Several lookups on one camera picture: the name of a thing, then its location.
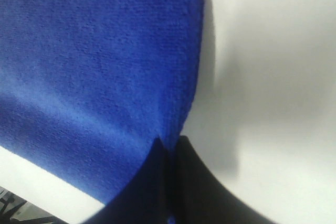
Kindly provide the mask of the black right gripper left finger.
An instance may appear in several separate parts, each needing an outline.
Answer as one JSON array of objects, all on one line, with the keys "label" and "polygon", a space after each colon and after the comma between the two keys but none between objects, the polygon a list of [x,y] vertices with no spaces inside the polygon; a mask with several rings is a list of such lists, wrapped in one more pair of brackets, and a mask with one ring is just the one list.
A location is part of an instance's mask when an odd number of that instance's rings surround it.
[{"label": "black right gripper left finger", "polygon": [[156,138],[143,165],[102,210],[85,223],[167,223],[169,208],[166,199],[168,156]]}]

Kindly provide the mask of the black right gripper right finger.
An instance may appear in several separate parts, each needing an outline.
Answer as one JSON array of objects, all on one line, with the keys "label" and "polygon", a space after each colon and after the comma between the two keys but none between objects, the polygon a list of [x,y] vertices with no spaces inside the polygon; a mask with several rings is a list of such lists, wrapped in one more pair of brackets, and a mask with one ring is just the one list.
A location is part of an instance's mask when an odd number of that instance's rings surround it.
[{"label": "black right gripper right finger", "polygon": [[209,171],[186,136],[174,148],[170,169],[173,223],[271,223],[227,190]]}]

